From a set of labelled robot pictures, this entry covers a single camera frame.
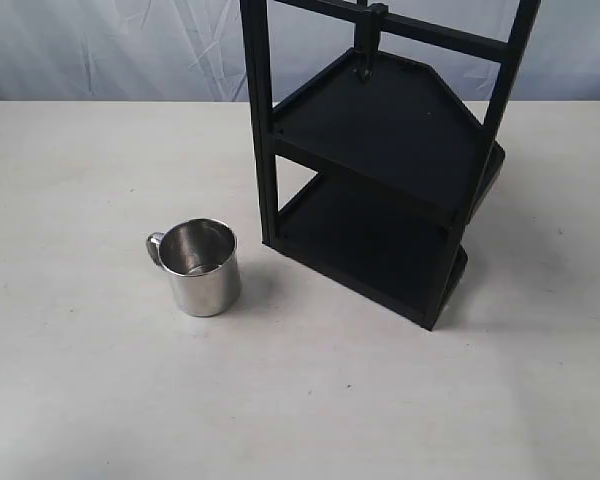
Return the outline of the stainless steel mug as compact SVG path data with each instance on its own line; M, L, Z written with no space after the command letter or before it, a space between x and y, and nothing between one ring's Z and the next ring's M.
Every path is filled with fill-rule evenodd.
M226 224L195 218L165 233L150 234L145 246L165 272L174 300L184 313L212 317L228 310L241 292L238 241Z

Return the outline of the black two-tier rack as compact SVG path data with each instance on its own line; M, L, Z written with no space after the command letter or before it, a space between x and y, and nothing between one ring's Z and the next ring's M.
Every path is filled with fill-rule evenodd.
M353 24L359 2L299 8ZM539 3L506 41L394 14L383 34L494 62L475 117L428 64L378 48L361 83L353 45L281 102L272 97L263 1L240 5L263 243L432 330L464 273L461 241L497 179L496 137Z

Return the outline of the black hanging hook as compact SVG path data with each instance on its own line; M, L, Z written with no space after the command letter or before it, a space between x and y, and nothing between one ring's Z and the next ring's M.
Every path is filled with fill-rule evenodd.
M354 49L360 54L355 73L361 83L366 83L373 73L382 26L389 8L384 3L368 5L365 1L359 2L359 5L364 7L364 12L355 25Z

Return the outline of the white backdrop cloth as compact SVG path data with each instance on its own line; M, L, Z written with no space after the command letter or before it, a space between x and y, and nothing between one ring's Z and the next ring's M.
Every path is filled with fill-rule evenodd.
M392 13L506 40L518 1L378 1ZM279 101L353 45L351 23L267 1ZM383 34L486 100L498 65ZM600 1L542 1L515 100L600 100ZM246 101L239 1L0 1L0 100Z

